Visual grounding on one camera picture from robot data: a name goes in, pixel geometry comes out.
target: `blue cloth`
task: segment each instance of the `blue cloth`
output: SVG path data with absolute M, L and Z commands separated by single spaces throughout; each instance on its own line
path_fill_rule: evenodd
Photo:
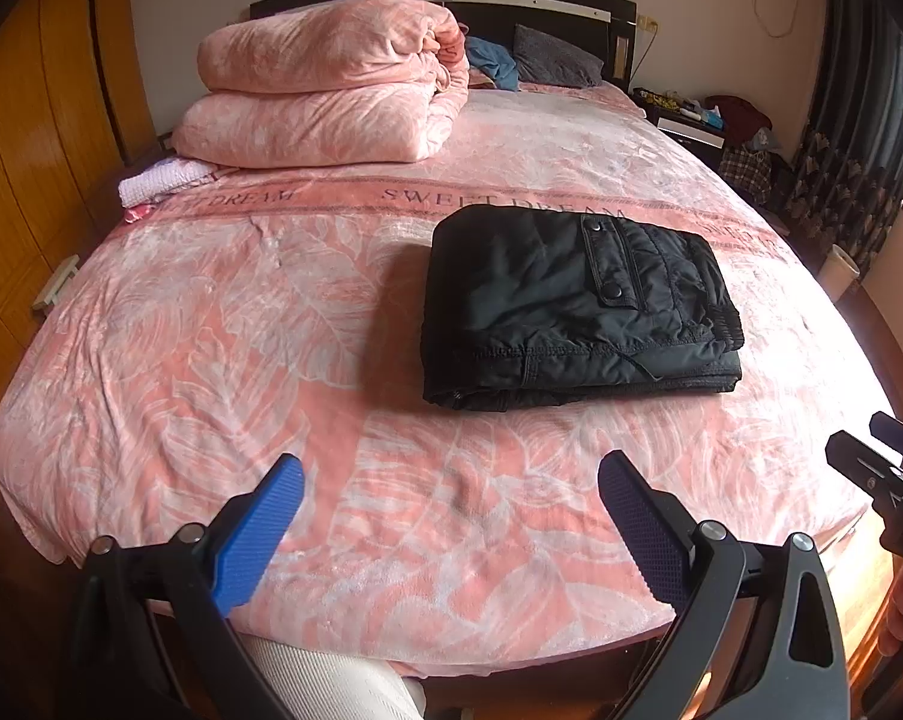
M 464 54 L 470 66 L 494 81 L 496 89 L 517 91 L 517 64 L 506 47 L 469 36 L 464 38 Z

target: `bed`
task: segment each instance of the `bed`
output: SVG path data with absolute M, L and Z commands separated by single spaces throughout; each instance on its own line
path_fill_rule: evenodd
M 311 1 L 324 0 L 253 15 Z M 80 562 L 100 533 L 165 541 L 290 451 L 304 504 L 234 624 L 421 675 L 488 673 L 641 640 L 670 620 L 597 494 L 597 463 L 618 448 L 740 538 L 811 533 L 841 578 L 846 632 L 860 635 L 890 556 L 824 443 L 838 429 L 867 440 L 871 414 L 890 407 L 784 241 L 618 88 L 634 25 L 613 14 L 634 4 L 614 1 L 464 3 L 472 34 L 487 12 L 490 38 L 537 19 L 603 45 L 604 87 L 474 91 L 424 162 L 242 170 L 116 229 L 0 407 L 0 490 L 32 545 Z M 733 394 L 524 412 L 425 404 L 431 230 L 472 203 L 700 233 L 741 312 L 744 380 Z

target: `gray pillow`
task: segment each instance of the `gray pillow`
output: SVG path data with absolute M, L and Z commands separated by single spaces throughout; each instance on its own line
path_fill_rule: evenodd
M 515 25 L 517 75 L 529 83 L 584 89 L 601 83 L 604 60 L 545 32 Z

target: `curtain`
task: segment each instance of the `curtain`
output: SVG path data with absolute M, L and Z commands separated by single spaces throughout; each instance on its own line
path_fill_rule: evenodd
M 903 34 L 879 0 L 827 0 L 822 52 L 784 207 L 864 276 L 903 203 Z

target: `bed frame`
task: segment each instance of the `bed frame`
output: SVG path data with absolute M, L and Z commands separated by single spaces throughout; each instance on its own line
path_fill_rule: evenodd
M 261 0 L 251 18 L 333 0 Z M 605 60 L 604 79 L 627 93 L 635 58 L 637 5 L 630 0 L 429 0 L 469 26 L 469 34 L 510 50 L 515 25 L 547 32 Z

